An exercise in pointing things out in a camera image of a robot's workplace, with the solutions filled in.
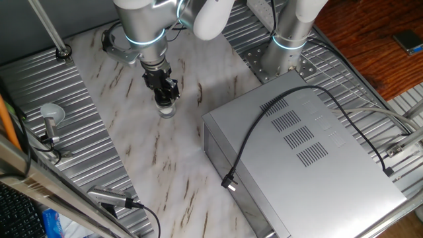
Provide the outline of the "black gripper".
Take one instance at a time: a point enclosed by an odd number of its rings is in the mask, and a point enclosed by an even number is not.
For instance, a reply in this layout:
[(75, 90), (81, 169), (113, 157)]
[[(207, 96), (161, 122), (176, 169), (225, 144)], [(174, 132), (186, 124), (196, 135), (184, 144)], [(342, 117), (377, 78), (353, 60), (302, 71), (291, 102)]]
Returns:
[(162, 89), (169, 89), (170, 99), (176, 101), (180, 98), (178, 81), (170, 78), (170, 65), (160, 65), (158, 67), (145, 66), (143, 78), (148, 88), (155, 94), (155, 102), (158, 105), (165, 104), (165, 94)]

